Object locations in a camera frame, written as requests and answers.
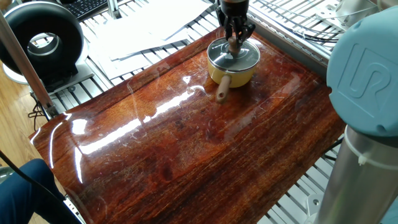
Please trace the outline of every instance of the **saucepan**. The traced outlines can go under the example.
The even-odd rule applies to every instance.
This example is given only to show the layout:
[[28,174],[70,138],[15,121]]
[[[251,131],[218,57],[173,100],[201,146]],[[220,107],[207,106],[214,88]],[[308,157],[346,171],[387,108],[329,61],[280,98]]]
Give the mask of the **saucepan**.
[[260,51],[250,41],[234,50],[234,39],[224,37],[213,41],[207,48],[208,69],[211,79],[219,84],[216,100],[224,103],[229,88],[246,84],[253,76],[260,61]]

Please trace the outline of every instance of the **table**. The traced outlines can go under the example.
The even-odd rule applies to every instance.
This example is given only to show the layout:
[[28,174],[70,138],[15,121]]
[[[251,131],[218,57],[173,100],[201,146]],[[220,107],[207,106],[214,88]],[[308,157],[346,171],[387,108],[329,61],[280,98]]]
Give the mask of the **table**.
[[324,81],[262,37],[223,105],[217,29],[41,127],[31,142],[87,223],[255,223],[343,132]]

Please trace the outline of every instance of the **black cable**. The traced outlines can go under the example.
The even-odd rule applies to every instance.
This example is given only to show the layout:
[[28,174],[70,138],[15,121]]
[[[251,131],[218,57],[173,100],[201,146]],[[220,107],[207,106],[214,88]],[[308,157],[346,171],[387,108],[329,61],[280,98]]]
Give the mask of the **black cable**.
[[12,163],[8,157],[0,150],[0,158],[6,162],[6,164],[9,165],[9,167],[11,169],[13,169],[15,171],[16,174],[18,174],[19,176],[21,176],[24,180],[28,181],[30,184],[32,184],[34,187],[36,187],[37,189],[39,189],[43,194],[47,195],[49,198],[51,198],[51,200],[57,204],[60,208],[65,208],[62,210],[62,212],[67,216],[70,217],[70,220],[74,220],[75,223],[79,223],[79,221],[77,221],[76,217],[74,214],[72,214],[72,211],[69,210],[69,208],[66,207],[66,205],[63,203],[63,201],[59,200],[53,193],[51,193],[51,191],[49,191],[48,189],[46,189],[43,185],[39,184],[37,181],[35,181],[34,179],[31,179],[28,175],[26,175],[25,173],[23,173],[17,166],[15,166],[14,163]]
[[323,158],[325,159],[329,159],[331,161],[336,161],[337,158],[333,157],[333,156],[328,156],[326,155],[326,153],[330,150],[332,150],[333,148],[335,148],[336,146],[340,145],[343,142],[344,138],[341,138],[337,141],[335,141],[331,146],[329,146],[325,151],[323,151]]
[[341,138],[341,139],[335,141],[335,143],[333,143],[331,146],[329,146],[325,151],[323,151],[323,153],[325,154],[325,153],[327,153],[328,151],[332,150],[334,147],[340,145],[340,144],[343,142],[343,139],[344,139],[344,138]]
[[329,159],[331,161],[336,161],[337,158],[333,157],[333,156],[328,156],[328,155],[324,155],[323,156],[325,159]]
[[[295,24],[296,26],[299,26],[299,27],[301,27],[303,29],[306,29],[305,26],[302,26],[302,25],[300,25],[300,24],[298,24],[298,23],[296,23],[294,21],[291,21],[289,18],[285,17],[284,15],[282,15],[281,13],[279,13],[279,12],[277,12],[275,10],[273,10],[273,11],[276,12],[278,15],[282,16],[284,19],[287,19],[289,22]],[[337,43],[337,41],[339,40],[339,39],[326,39],[326,38],[322,38],[322,37],[315,37],[315,36],[312,36],[312,35],[301,34],[301,33],[297,32],[297,31],[294,31],[293,29],[283,25],[279,21],[269,17],[268,15],[265,15],[265,16],[267,16],[272,21],[278,23],[278,25],[282,26],[283,28],[287,29],[288,31],[294,33],[295,35],[297,35],[299,37],[303,37],[306,40],[311,40],[311,41],[316,41],[316,42],[323,42],[323,43]]]
[[45,117],[45,119],[47,119],[47,121],[50,121],[50,120],[47,117],[47,115],[45,114],[45,111],[44,111],[44,108],[43,108],[42,104],[38,100],[36,100],[36,98],[34,97],[33,93],[31,93],[30,96],[36,102],[36,105],[33,107],[32,112],[27,114],[27,117],[34,119],[34,130],[36,131],[36,119],[37,119],[37,117],[43,116],[43,117]]

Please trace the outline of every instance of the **person's leg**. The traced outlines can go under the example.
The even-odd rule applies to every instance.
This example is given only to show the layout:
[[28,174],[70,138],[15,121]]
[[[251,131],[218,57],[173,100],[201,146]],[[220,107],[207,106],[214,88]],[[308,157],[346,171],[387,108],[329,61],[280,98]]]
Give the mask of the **person's leg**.
[[[59,200],[63,200],[51,170],[42,159],[29,161],[20,170],[51,191]],[[65,216],[59,209],[47,195],[16,173],[0,184],[1,224],[28,223],[33,212],[49,223],[65,223]]]

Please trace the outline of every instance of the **wire rack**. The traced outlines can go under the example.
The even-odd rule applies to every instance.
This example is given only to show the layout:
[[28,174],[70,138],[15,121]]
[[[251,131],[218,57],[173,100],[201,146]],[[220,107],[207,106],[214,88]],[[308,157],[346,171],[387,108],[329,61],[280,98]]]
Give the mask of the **wire rack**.
[[[338,3],[336,0],[255,0],[250,2],[249,13],[255,21],[326,66],[336,42],[332,40],[338,40],[344,31],[319,19],[316,13]],[[308,40],[308,36],[322,41]]]

